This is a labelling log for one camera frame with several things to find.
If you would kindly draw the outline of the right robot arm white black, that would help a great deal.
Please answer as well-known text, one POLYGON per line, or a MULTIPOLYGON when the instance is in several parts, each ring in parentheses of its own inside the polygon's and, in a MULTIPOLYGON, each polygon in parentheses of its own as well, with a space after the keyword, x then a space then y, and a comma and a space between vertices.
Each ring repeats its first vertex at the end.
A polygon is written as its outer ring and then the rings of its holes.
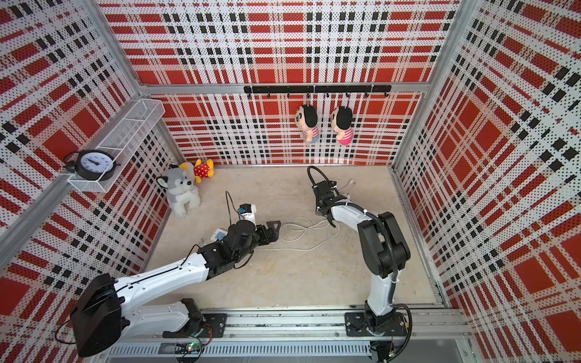
POLYGON ((346 196, 340 195, 334 181, 313 184, 316 214, 331 225, 342 223, 358 233, 364 262, 372 273, 370 293, 360 325, 349 317, 349 335, 371 334, 404 337, 411 324, 405 320, 402 304, 394 302, 399 273, 411 258, 411 250, 393 213, 374 214, 346 196))

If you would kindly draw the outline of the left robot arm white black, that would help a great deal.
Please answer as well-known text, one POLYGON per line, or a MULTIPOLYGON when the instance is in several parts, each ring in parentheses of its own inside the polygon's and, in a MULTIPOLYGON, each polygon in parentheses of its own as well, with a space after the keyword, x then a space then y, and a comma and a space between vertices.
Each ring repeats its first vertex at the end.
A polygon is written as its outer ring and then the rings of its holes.
POLYGON ((228 227, 225 237, 183 260, 119 279, 107 273, 94 278, 70 313, 78 355, 98 355, 123 337, 160 333, 165 338, 186 338, 197 333, 205 319, 193 299, 167 306, 150 302, 241 267, 243 258, 257 247, 276 242, 280 228, 279 221, 255 225, 240 220, 228 227))

